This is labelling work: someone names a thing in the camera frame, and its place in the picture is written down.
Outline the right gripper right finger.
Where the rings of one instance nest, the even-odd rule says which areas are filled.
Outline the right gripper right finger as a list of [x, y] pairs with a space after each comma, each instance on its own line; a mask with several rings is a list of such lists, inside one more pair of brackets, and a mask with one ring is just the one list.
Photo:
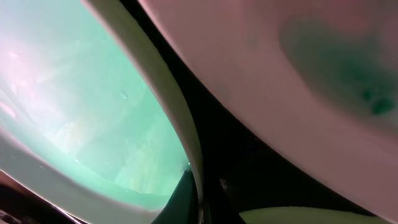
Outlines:
[[229, 203], [219, 180], [208, 175], [204, 182], [206, 224], [246, 224]]

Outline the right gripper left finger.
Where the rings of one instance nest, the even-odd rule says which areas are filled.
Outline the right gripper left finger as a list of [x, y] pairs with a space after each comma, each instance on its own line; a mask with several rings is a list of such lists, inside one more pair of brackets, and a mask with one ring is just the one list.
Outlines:
[[197, 224], [198, 195], [192, 171], [184, 171], [170, 200], [152, 224]]

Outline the light green plate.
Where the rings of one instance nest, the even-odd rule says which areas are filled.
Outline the light green plate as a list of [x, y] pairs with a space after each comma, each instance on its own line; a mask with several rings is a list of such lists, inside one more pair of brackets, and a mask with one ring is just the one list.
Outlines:
[[271, 207], [239, 214], [247, 224], [388, 224], [389, 222], [353, 212], [310, 207]]
[[1, 0], [1, 170], [87, 223], [152, 223], [201, 149], [165, 60], [119, 1]]

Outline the white plate green stain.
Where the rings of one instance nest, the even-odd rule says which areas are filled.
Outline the white plate green stain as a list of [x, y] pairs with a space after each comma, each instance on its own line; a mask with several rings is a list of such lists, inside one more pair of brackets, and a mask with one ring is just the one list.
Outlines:
[[196, 77], [317, 181], [397, 222], [397, 2], [150, 0]]

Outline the light green plate front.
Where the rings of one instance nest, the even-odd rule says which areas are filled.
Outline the light green plate front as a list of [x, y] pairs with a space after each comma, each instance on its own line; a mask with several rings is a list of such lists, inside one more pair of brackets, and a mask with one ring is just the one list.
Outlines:
[[353, 212], [310, 207], [271, 207], [239, 214], [247, 224], [388, 224], [389, 222]]

